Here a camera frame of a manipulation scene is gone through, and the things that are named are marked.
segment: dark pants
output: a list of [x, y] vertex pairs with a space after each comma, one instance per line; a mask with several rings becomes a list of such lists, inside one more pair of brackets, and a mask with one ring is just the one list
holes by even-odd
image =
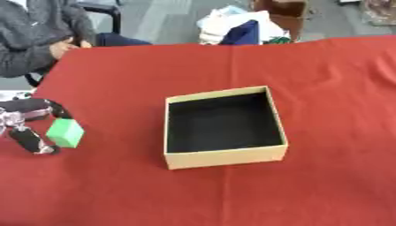
[[96, 46], [141, 46], [151, 45], [150, 42], [129, 39], [114, 33], [100, 33], [96, 36]]

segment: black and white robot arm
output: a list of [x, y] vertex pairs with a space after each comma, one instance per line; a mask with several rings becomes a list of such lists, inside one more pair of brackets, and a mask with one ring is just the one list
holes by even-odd
[[47, 145], [25, 122], [54, 117], [72, 119], [72, 115], [60, 104], [46, 99], [25, 99], [0, 102], [0, 136], [9, 135], [23, 148], [33, 154], [55, 154], [60, 148]]

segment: floor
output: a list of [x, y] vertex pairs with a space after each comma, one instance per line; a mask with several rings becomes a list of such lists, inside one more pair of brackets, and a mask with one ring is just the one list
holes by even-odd
[[[85, 0], [114, 4], [114, 0]], [[196, 42], [199, 30], [195, 22], [211, 9], [233, 4], [248, 9], [249, 0], [122, 0], [122, 34], [155, 44]], [[327, 37], [396, 34], [395, 27], [362, 23], [357, 5], [337, 5], [335, 0], [309, 1], [309, 13], [301, 41]], [[110, 31], [110, 18], [91, 14], [98, 32]], [[29, 89], [24, 79], [0, 79], [0, 90]]]

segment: table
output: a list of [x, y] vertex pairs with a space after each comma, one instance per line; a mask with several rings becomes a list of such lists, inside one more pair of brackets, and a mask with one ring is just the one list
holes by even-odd
[[[394, 43], [75, 50], [36, 97], [64, 104], [87, 135], [46, 157], [0, 139], [0, 224], [395, 225]], [[166, 169], [165, 97], [261, 85], [290, 141], [282, 162]]]

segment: green cube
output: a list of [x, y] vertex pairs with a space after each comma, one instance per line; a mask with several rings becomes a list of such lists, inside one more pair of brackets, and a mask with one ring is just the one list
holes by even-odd
[[47, 131], [47, 137], [60, 147], [76, 148], [84, 130], [73, 119], [59, 118], [54, 121], [50, 129]]

